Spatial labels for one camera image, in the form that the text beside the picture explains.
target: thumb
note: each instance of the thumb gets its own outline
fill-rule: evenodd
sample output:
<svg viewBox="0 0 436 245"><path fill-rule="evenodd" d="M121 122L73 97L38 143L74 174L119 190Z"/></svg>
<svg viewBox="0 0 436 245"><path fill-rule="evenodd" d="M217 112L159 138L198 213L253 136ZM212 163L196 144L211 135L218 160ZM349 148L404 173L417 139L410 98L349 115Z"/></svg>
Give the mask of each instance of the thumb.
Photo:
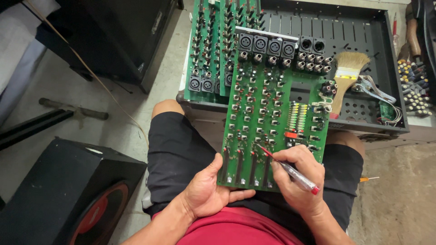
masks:
<svg viewBox="0 0 436 245"><path fill-rule="evenodd" d="M292 185L289 174L285 171L282 165L276 161L271 163L272 174L274 176L274 180L280 188L288 188Z"/></svg>
<svg viewBox="0 0 436 245"><path fill-rule="evenodd" d="M218 174L218 170L221 168L221 166L222 166L222 156L221 156L221 154L216 153L215 154L215 159L203 171L208 176L212 177L212 176L215 176L215 175Z"/></svg>

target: audio mixer board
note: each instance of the audio mixer board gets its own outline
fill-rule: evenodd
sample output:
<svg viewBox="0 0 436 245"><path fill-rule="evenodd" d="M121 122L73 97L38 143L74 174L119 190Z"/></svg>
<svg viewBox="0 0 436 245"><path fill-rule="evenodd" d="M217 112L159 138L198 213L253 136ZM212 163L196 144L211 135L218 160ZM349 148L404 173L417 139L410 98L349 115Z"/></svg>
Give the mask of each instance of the audio mixer board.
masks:
<svg viewBox="0 0 436 245"><path fill-rule="evenodd" d="M184 98L227 104L220 96L220 2L195 0Z"/></svg>
<svg viewBox="0 0 436 245"><path fill-rule="evenodd" d="M218 184L279 192L257 144L321 163L336 85L324 39L263 31L263 15L257 0L195 1L185 98L228 104Z"/></svg>

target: orange screwdriver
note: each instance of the orange screwdriver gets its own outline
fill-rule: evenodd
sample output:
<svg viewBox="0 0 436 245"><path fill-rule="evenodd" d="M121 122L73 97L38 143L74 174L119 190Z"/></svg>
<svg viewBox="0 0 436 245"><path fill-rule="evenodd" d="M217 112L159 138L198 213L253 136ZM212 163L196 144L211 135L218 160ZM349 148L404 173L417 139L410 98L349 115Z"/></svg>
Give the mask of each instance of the orange screwdriver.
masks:
<svg viewBox="0 0 436 245"><path fill-rule="evenodd" d="M368 181L368 180L378 179L378 178L380 178L380 177L373 177L373 178L362 177L362 178L360 178L360 182L365 182L365 181Z"/></svg>

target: black shorts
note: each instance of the black shorts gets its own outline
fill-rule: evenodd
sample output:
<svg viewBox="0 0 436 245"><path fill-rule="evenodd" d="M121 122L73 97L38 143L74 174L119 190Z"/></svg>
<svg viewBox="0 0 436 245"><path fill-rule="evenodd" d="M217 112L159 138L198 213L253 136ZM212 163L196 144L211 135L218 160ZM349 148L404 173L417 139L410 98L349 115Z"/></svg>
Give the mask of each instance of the black shorts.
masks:
<svg viewBox="0 0 436 245"><path fill-rule="evenodd" d="M144 212L154 215L183 191L197 172L212 162L216 151L189 120L177 112L164 112L155 116L150 125L149 140L147 187L151 193L149 201L152 205L144 205ZM323 163L323 198L345 231L350 222L363 159L348 146L330 144L325 146ZM287 228L304 244L315 244L304 220L285 202L280 193L256 191L253 198L231 203L228 207L249 208Z"/></svg>

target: red shirt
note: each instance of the red shirt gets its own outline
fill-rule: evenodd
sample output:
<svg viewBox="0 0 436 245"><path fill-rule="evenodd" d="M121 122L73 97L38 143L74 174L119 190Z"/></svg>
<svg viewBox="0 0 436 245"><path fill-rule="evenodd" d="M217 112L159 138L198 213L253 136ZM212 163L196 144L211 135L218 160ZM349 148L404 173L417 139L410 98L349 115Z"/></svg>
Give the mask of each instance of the red shirt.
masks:
<svg viewBox="0 0 436 245"><path fill-rule="evenodd" d="M247 208L223 208L197 219L177 245L303 245L290 231Z"/></svg>

